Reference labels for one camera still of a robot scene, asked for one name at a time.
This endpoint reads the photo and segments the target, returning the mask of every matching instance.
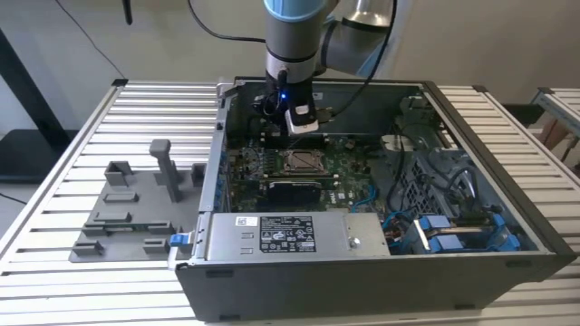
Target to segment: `aluminum slotted table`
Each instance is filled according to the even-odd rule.
[[[155,169],[152,139],[173,143],[177,168],[207,162],[216,84],[131,81],[113,86],[1,239],[0,325],[201,325],[165,261],[73,264],[69,250],[112,160]],[[441,87],[507,171],[580,253],[580,181],[487,92]],[[477,312],[272,321],[275,325],[577,325],[580,259]],[[245,323],[263,325],[264,322]]]

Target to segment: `metal grating surface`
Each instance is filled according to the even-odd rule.
[[[484,111],[472,118],[483,114],[493,119],[487,126],[504,130],[483,132],[491,147],[529,147],[523,154],[497,152],[511,147],[496,147],[495,151],[497,155],[516,156],[503,158],[508,170],[568,243],[580,251],[577,180],[571,181],[561,167],[545,160],[547,154],[529,142],[503,111],[469,89],[445,91],[463,114]],[[467,94],[457,95],[472,101],[456,101],[452,93],[459,91],[465,91]],[[0,325],[203,324],[195,320],[164,261],[72,264],[67,258],[103,187],[104,162],[111,157],[151,169],[143,145],[156,137],[165,137],[176,143],[171,153],[176,162],[189,164],[207,159],[207,152],[199,147],[208,147],[213,126],[211,119],[199,118],[216,112],[215,93],[216,86],[211,84],[131,83],[107,94],[69,153],[1,239],[0,249],[7,245],[8,250],[0,261]],[[460,103],[471,103],[477,109]],[[164,118],[152,120],[152,116]],[[519,157],[523,155],[544,159],[544,164],[525,164],[525,158]],[[577,325],[579,319],[580,260],[576,260],[551,280],[517,286],[481,312],[273,321],[272,325]]]
[[[580,89],[540,88],[533,104],[540,105],[559,121],[564,122],[568,130],[580,136]]]

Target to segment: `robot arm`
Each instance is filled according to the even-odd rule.
[[[316,71],[331,68],[368,77],[380,59],[392,1],[357,0],[341,22],[327,18],[339,1],[264,0],[268,86],[263,107],[289,134],[319,129],[312,98]]]

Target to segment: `power supply label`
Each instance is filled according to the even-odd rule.
[[[263,253],[315,253],[312,216],[261,216],[260,250]]]

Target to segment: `wire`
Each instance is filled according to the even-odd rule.
[[[403,136],[399,135],[399,139],[400,139],[399,167],[397,167],[397,172],[395,173],[395,180],[393,180],[392,186],[389,188],[389,192],[387,193],[387,208],[392,212],[396,211],[396,209],[395,209],[395,207],[392,206],[392,203],[391,203],[392,194],[395,193],[395,188],[397,187],[397,184],[400,182],[400,178],[403,177],[403,168],[404,168],[404,165],[405,165],[405,147],[404,147],[404,144],[403,144]]]
[[[376,195],[375,187],[372,185],[369,185],[369,197],[365,200],[361,200],[360,202],[357,202],[356,204],[352,205],[351,213],[356,213],[356,207],[357,206],[360,206],[361,204],[365,204],[365,203],[373,201],[375,195]]]
[[[19,203],[21,203],[21,204],[28,204],[25,201],[23,201],[23,200],[19,200],[19,199],[16,199],[16,198],[13,198],[13,197],[9,197],[9,196],[7,196],[7,195],[4,195],[1,192],[0,192],[0,197],[4,197],[4,198],[7,198],[7,199],[9,199],[9,200],[13,200],[15,202],[19,202]]]
[[[229,36],[229,35],[223,35],[223,34],[217,34],[216,32],[213,32],[205,26],[205,24],[201,22],[200,17],[197,17],[196,11],[193,10],[193,5],[191,4],[191,0],[187,0],[187,2],[188,2],[188,7],[189,7],[191,15],[193,16],[193,19],[195,19],[196,23],[199,24],[201,29],[207,32],[207,34],[209,34],[213,37],[217,37],[219,39],[227,39],[229,41],[245,41],[245,42],[265,43],[265,39],[259,39],[259,38],[255,38],[255,37]]]
[[[387,29],[387,33],[385,33],[384,40],[383,40],[383,45],[380,46],[379,56],[377,56],[377,60],[375,62],[375,66],[372,66],[371,74],[367,77],[367,79],[364,80],[363,86],[360,86],[360,88],[356,90],[355,94],[352,95],[351,99],[347,101],[347,103],[344,103],[341,108],[332,114],[332,116],[337,116],[348,109],[351,104],[356,101],[356,98],[361,95],[361,92],[364,91],[367,86],[371,84],[372,78],[375,78],[375,74],[379,70],[380,61],[383,60],[383,55],[384,55],[384,52],[387,50],[387,45],[389,43],[392,29],[395,27],[395,19],[397,17],[397,0],[393,0],[393,2],[392,2],[392,15],[391,15],[391,17],[392,17],[391,18],[391,27]]]
[[[473,186],[473,202],[471,203],[471,209],[473,209],[475,202],[480,200],[480,190],[477,187],[477,178],[475,176],[475,172],[471,169],[471,167],[461,168],[457,170],[457,172],[453,174],[453,176],[449,179],[449,182],[447,183],[445,192],[451,192],[451,187],[455,185],[455,180],[457,180],[457,177],[464,173],[468,172],[471,176],[471,185]]]
[[[112,63],[109,57],[103,53],[103,51],[100,51],[97,45],[95,44],[95,42],[92,41],[92,38],[89,36],[89,34],[87,33],[87,31],[84,30],[83,26],[79,24],[77,20],[75,19],[75,17],[72,17],[72,14],[68,12],[68,10],[64,8],[60,0],[55,0],[57,6],[63,9],[64,13],[68,15],[68,17],[71,18],[71,20],[73,21],[73,23],[76,24],[76,26],[79,27],[80,31],[83,32],[84,36],[87,36],[87,39],[89,40],[92,47],[95,48],[95,50],[97,50],[97,52],[100,53],[100,55],[105,58],[105,60],[109,62],[109,64],[112,65],[112,67],[115,68],[115,70],[119,72],[119,75],[125,78],[125,75],[120,72],[119,67],[115,65],[115,63]]]
[[[387,229],[387,227],[389,226],[389,222],[391,222],[392,218],[393,218],[395,216],[397,216],[399,214],[404,214],[407,217],[409,217],[409,216],[407,215],[407,211],[396,211],[396,212],[392,212],[392,213],[389,214],[389,216],[387,216],[387,218],[385,218],[385,220],[384,220],[384,222],[383,222],[383,230]]]

